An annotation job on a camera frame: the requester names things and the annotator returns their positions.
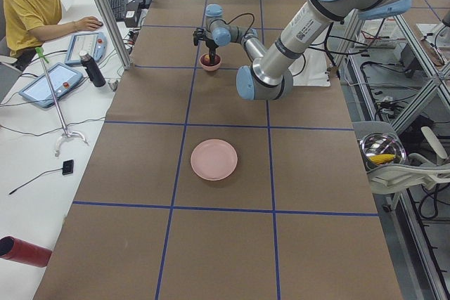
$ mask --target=label sticker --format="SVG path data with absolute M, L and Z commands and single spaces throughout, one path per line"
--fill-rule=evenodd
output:
M 309 7 L 305 4 L 292 19 L 290 26 L 290 33 L 304 44 L 321 28 L 322 24 L 309 14 Z

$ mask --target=small red bowl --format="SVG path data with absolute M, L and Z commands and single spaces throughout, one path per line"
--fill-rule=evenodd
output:
M 204 70 L 206 70 L 207 72 L 213 72 L 215 70 L 218 70 L 222 63 L 222 59 L 217 54 L 216 54 L 216 58 L 215 58 L 215 61 L 216 61 L 215 65 L 210 65 L 209 54 L 203 54 L 202 56 L 200 56 L 199 61 L 200 61 L 200 64 L 202 65 L 202 68 Z

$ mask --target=yellow t-shirt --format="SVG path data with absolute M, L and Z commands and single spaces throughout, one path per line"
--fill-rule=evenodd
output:
M 61 20 L 60 0 L 4 0 L 6 42 L 11 56 L 17 58 L 24 48 L 42 45 L 29 31 Z

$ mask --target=gray chair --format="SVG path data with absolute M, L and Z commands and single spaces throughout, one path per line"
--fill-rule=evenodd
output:
M 9 48 L 6 45 L 6 20 L 3 0 L 0 0 L 0 101 L 4 99 L 22 74 L 20 70 L 11 66 L 14 62 L 15 59 L 9 57 Z
M 6 45 L 6 20 L 3 0 L 0 0 L 0 56 L 9 56 L 9 48 Z

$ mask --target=white desk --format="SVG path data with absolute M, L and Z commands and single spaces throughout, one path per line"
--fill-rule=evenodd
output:
M 77 20 L 87 15 L 95 15 L 100 18 L 98 10 L 94 6 L 94 0 L 77 0 L 63 14 L 61 22 Z M 119 23 L 119 29 L 122 36 L 128 32 L 123 22 Z M 105 27 L 102 27 L 100 32 L 109 38 Z M 69 41 L 70 37 L 64 37 L 45 43 L 44 53 L 67 49 Z M 104 56 L 108 56 L 113 49 L 114 46 L 108 39 Z M 64 54 L 56 54 L 49 56 L 48 59 L 52 65 L 63 62 L 64 57 Z M 83 67 L 77 69 L 86 76 Z M 123 69 L 119 58 L 113 56 L 106 64 L 101 63 L 101 71 L 105 78 L 120 78 L 119 74 L 123 72 Z M 36 75 L 43 74 L 41 63 L 39 61 L 32 63 L 25 72 Z M 5 100 L 31 81 L 30 78 L 19 78 Z M 87 80 L 79 88 L 62 98 L 59 103 L 66 123 L 70 124 L 104 117 L 113 97 L 114 93 L 108 85 L 96 88 Z M 8 104 L 24 102 L 25 100 L 21 96 L 15 94 Z M 61 127 L 54 106 L 41 109 L 33 104 L 0 107 L 0 124 L 11 129 L 37 134 Z M 0 166 L 0 237 L 11 235 L 53 249 L 102 125 L 103 121 L 69 126 L 69 130 L 82 132 L 89 145 L 83 143 L 80 138 L 70 139 L 61 145 L 59 157 L 55 157 L 53 148 L 56 140 L 63 133 L 62 129 L 36 137 L 24 136 L 0 128 L 2 157 Z M 60 171 L 46 174 L 13 195 L 8 195 L 10 191 L 40 173 L 61 168 L 63 161 L 68 159 L 75 161 L 73 174 L 62 176 Z M 2 300 L 31 299 L 39 286 L 44 271 L 45 268 L 0 259 Z

